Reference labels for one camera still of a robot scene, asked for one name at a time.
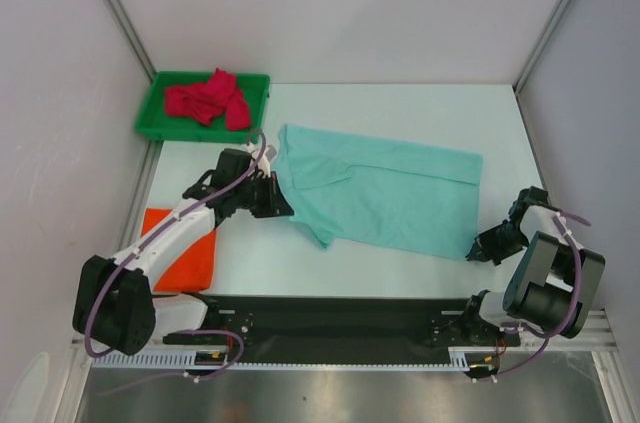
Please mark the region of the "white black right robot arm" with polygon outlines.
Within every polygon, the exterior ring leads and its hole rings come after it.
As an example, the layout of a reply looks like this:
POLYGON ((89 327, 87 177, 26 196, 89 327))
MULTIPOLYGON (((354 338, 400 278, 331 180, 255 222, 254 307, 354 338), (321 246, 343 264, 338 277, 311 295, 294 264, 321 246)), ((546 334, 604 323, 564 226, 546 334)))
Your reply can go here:
POLYGON ((467 301, 461 331, 469 342, 484 344, 495 334, 518 331, 544 340, 579 334, 606 260, 577 241, 572 223, 591 225, 531 186, 519 192, 505 220, 475 237, 469 261, 499 265, 512 256, 521 259, 505 290, 484 290, 467 301))

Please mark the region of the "teal t shirt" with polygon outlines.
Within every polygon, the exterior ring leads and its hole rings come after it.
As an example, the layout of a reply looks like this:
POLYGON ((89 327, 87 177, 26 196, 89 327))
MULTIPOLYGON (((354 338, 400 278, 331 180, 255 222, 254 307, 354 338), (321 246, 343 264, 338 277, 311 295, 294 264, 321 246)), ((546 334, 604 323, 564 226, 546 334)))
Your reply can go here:
POLYGON ((477 153, 286 124, 274 170, 292 222, 323 248, 345 239, 462 260, 477 234, 477 153))

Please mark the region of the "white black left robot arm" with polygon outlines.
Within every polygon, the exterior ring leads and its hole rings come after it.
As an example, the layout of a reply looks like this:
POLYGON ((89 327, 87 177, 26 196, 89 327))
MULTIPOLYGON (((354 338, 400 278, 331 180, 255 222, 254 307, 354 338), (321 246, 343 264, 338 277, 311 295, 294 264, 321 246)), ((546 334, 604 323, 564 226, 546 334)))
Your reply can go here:
POLYGON ((225 149, 215 168, 205 171, 182 194, 176 207, 137 241, 109 258, 94 255, 83 265, 72 326, 87 353, 134 355, 154 337, 188 332, 197 341, 214 340, 220 317, 197 296, 170 296, 167 324, 161 325, 153 289, 165 272, 201 238, 237 211, 255 218, 289 217, 271 161, 272 146, 248 144, 225 149))

